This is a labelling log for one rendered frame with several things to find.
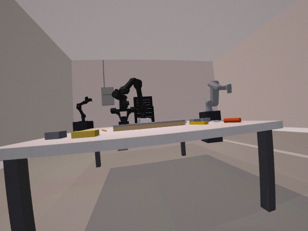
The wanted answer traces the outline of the orange-handled awl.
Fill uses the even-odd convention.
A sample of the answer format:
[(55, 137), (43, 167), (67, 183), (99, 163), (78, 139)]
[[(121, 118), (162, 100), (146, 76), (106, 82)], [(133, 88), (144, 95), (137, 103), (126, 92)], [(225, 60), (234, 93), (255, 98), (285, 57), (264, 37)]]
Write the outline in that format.
[(239, 123), (241, 122), (241, 118), (225, 118), (224, 120), (218, 121), (224, 121), (224, 123)]

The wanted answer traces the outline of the yellow flat block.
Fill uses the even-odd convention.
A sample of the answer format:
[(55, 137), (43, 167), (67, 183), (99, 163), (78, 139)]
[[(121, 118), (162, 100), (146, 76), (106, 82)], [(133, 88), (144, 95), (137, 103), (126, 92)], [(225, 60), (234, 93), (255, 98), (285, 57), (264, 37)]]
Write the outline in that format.
[(83, 130), (83, 131), (75, 131), (71, 132), (71, 138), (87, 138), (87, 137), (95, 137), (100, 134), (99, 130)]

